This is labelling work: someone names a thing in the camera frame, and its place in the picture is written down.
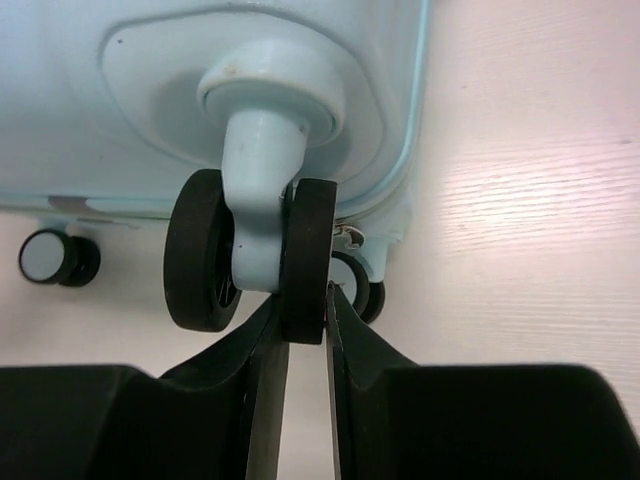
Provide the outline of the light blue suitcase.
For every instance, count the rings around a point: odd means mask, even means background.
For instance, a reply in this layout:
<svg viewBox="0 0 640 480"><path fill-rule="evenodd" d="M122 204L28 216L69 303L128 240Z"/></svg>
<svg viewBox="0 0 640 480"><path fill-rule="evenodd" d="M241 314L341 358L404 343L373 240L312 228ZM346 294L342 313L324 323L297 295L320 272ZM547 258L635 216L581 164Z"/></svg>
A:
<svg viewBox="0 0 640 480"><path fill-rule="evenodd" d="M220 331L244 291L318 344L330 259L383 280L411 216L427 1L5 1L1 205L45 224L35 284L100 264L70 223L163 221L174 322Z"/></svg>

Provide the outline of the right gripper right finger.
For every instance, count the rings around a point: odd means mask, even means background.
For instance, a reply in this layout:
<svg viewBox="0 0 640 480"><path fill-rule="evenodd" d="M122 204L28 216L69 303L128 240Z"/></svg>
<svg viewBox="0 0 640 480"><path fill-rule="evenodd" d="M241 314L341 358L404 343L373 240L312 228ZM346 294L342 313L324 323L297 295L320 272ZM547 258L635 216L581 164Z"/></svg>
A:
<svg viewBox="0 0 640 480"><path fill-rule="evenodd" d="M417 364L327 296L339 479L635 479L613 388L578 364Z"/></svg>

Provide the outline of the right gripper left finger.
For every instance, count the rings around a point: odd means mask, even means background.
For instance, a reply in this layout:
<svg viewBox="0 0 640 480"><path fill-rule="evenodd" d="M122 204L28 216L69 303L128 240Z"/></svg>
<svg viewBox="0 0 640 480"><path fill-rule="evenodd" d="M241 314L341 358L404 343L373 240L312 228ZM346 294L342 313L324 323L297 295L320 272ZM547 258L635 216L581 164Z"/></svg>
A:
<svg viewBox="0 0 640 480"><path fill-rule="evenodd" d="M273 479L289 347L280 302L160 377L127 365L5 367L5 479Z"/></svg>

